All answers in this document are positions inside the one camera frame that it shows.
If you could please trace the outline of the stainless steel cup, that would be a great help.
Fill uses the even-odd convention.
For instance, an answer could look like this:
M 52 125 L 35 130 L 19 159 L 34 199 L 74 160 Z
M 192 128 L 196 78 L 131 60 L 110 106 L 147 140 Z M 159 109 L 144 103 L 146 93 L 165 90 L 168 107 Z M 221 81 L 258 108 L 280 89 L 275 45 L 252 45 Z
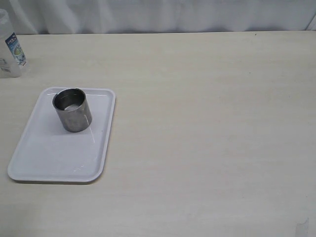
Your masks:
M 86 94 L 79 88 L 66 88 L 55 94 L 52 105 L 69 132 L 81 132 L 92 123 Z

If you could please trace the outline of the clear plastic container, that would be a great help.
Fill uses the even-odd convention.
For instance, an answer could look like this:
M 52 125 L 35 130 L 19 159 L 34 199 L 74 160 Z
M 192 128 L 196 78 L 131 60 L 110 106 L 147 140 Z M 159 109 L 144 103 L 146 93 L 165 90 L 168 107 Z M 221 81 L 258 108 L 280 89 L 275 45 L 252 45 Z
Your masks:
M 27 58 L 6 10 L 0 10 L 0 77 L 17 78 L 26 71 Z

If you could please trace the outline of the white plastic tray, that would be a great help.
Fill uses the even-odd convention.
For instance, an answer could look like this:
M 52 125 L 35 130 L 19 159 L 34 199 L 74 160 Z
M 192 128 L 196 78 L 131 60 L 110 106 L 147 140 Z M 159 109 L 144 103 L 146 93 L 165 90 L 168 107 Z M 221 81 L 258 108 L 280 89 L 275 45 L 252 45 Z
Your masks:
M 92 114 L 84 131 L 64 129 L 52 100 L 63 87 L 45 89 L 34 106 L 7 168 L 19 182 L 90 183 L 104 170 L 116 95 L 107 88 L 83 88 Z

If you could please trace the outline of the white curtain backdrop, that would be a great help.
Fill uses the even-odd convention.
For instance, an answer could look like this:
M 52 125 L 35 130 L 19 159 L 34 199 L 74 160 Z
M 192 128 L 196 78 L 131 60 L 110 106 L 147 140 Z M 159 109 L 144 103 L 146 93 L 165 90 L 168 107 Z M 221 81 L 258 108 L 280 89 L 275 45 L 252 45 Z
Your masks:
M 18 34 L 313 31 L 313 0 L 3 0 Z

